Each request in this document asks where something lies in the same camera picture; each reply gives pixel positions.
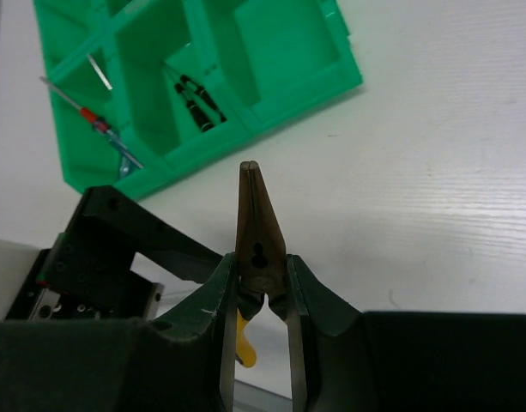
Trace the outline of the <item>green-black screwdriver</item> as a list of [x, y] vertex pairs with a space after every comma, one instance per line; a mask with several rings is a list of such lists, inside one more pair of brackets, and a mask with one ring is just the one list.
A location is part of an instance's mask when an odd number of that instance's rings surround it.
[[209, 92], [202, 84], [196, 82], [187, 75], [180, 75], [179, 79], [184, 85], [190, 84], [194, 87], [194, 94], [198, 96], [201, 100], [203, 100], [208, 107], [210, 107], [215, 113], [219, 115], [220, 121], [222, 123], [227, 121], [227, 117], [216, 105], [215, 101], [211, 98]]
[[187, 111], [201, 132], [206, 132], [215, 127], [214, 123], [207, 116], [207, 114], [193, 99], [188, 96], [186, 88], [182, 84], [175, 83], [174, 89], [176, 93], [183, 99]]

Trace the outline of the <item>blue screwdriver red collar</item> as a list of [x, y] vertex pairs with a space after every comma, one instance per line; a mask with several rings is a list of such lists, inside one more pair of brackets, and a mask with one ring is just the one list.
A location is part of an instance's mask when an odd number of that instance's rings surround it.
[[69, 97], [63, 90], [57, 85], [51, 82], [44, 76], [39, 78], [51, 91], [60, 96], [70, 106], [74, 107], [78, 113], [84, 118], [91, 126], [91, 128], [103, 136], [108, 143], [125, 159], [127, 159], [133, 166], [138, 169], [143, 169], [143, 164], [130, 152], [130, 150], [121, 141], [120, 135], [114, 130], [114, 128], [105, 120], [104, 117], [100, 116], [96, 112], [92, 112], [89, 108], [80, 105], [78, 102]]

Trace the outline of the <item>yellow pliers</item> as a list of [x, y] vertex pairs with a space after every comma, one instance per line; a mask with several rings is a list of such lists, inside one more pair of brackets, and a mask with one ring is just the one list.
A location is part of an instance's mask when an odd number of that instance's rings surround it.
[[287, 249], [256, 161], [239, 166], [235, 257], [239, 275], [236, 360], [251, 368], [257, 355], [245, 337], [246, 325], [264, 303], [282, 321], [287, 320]]

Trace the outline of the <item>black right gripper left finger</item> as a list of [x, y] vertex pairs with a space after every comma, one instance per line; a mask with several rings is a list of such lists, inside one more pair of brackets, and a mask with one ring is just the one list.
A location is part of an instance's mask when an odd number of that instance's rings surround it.
[[153, 322], [0, 322], [0, 411], [229, 411], [236, 259]]

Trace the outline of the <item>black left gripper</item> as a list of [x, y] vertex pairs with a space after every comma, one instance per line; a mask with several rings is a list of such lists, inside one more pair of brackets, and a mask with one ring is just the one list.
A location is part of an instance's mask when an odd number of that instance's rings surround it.
[[131, 268], [136, 255], [197, 284], [205, 283], [222, 259], [118, 189], [94, 186], [52, 248], [36, 254], [4, 317], [151, 320], [164, 286]]

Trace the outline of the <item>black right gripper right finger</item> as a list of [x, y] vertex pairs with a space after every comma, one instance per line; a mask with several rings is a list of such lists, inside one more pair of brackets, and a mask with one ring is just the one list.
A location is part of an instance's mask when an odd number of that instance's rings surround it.
[[287, 260], [296, 411], [526, 411], [526, 314], [361, 312]]

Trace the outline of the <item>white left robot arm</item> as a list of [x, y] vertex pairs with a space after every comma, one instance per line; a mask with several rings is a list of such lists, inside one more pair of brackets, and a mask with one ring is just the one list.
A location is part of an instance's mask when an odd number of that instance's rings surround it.
[[131, 268], [137, 254], [197, 284], [221, 261], [116, 188], [91, 187], [52, 247], [0, 240], [0, 320], [151, 319], [164, 286]]

